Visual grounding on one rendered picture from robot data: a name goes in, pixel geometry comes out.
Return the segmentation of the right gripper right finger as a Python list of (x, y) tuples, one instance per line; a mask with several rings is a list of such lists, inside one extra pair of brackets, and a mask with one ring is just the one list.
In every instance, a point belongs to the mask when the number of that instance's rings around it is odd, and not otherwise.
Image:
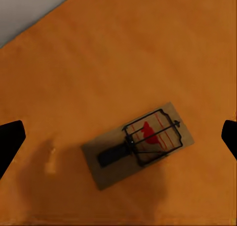
[(221, 138), (237, 160), (237, 122), (226, 120)]

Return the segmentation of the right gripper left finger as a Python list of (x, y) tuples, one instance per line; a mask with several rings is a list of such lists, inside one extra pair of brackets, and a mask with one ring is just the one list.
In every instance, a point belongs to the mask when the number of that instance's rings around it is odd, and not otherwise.
[(0, 126), (0, 180), (26, 138), (22, 121)]

